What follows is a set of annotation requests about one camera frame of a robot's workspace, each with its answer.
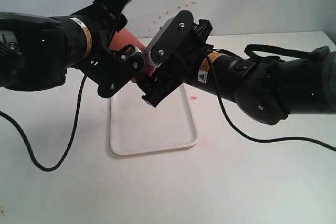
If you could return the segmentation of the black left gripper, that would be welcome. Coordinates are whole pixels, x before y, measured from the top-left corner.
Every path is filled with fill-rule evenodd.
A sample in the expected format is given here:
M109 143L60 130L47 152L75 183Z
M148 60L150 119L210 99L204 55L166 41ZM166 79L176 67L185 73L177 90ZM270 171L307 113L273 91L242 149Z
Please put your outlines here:
M110 98L144 67L140 48L129 42L120 49L110 49L114 36L125 26L124 8L131 0L94 0L98 15L74 15L85 35L84 57L72 65L98 85L98 95Z

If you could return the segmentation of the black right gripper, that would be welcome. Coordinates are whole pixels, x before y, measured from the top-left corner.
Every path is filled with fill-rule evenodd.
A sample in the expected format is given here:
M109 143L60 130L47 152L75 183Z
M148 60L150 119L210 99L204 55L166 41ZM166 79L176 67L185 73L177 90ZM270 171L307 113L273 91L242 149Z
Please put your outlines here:
M156 70L151 76L138 73L138 87L148 105L156 108L181 81L194 87L213 86L212 71L199 70L206 61L199 51L212 49L206 44L212 29L207 19L195 23L188 10L180 11L161 27L146 48L148 62Z

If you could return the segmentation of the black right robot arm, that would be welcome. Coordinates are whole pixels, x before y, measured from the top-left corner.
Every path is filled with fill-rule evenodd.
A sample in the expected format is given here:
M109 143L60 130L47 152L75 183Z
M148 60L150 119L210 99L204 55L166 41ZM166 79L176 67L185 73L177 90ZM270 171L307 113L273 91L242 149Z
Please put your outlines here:
M181 84L236 103L252 119L277 124L290 114L335 113L335 53L249 44L247 59L207 43L210 21L187 10L169 19L146 48L152 74L136 77L143 99L157 106Z

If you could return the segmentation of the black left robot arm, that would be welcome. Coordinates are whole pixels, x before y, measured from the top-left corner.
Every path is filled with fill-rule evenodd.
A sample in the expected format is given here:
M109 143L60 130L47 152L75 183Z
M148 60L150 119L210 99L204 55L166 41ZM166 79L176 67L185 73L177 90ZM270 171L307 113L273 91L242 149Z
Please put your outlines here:
M130 0L94 0L68 16L1 13L1 86L34 92L61 86L69 68L80 70L110 98L144 67L141 50L110 49L127 24Z

